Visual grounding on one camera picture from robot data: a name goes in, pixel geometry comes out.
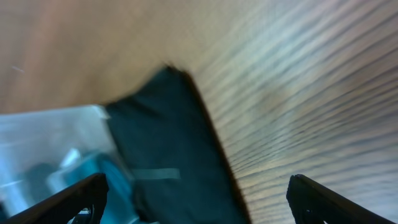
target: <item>wooden surface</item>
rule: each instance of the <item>wooden surface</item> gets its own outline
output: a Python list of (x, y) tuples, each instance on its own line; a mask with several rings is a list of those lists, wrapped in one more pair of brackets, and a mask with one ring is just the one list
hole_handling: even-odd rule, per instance
[(194, 76), (254, 223), (305, 174), (398, 222), (398, 1), (0, 1), (2, 113)]

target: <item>plastic packaging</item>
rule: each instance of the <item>plastic packaging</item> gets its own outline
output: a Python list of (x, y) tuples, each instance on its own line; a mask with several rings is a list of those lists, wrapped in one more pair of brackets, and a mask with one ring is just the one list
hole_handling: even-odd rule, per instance
[(71, 149), (115, 155), (101, 106), (0, 116), (0, 194), (9, 216), (53, 193), (47, 177), (59, 170)]

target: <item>blue object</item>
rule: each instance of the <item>blue object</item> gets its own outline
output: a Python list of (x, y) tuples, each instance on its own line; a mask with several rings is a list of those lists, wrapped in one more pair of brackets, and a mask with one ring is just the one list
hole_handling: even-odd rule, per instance
[(106, 154), (91, 154), (63, 177), (68, 186), (95, 173), (104, 173), (109, 185), (108, 200), (101, 223), (136, 224), (139, 216), (131, 203), (132, 185)]

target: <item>dark green cloth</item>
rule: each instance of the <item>dark green cloth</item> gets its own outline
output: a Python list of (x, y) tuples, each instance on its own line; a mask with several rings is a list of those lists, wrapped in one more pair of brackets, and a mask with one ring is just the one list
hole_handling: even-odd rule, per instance
[(236, 183), (191, 78), (160, 71), (137, 93), (106, 106), (130, 169), (177, 169), (180, 178), (137, 180), (140, 219), (161, 224), (249, 223)]

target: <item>wooden table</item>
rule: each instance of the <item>wooden table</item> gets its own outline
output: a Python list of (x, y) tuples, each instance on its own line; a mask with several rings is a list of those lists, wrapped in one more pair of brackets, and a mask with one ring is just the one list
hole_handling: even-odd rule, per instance
[(115, 100), (190, 71), (254, 223), (305, 174), (398, 222), (398, 1), (5, 0), (2, 113)]

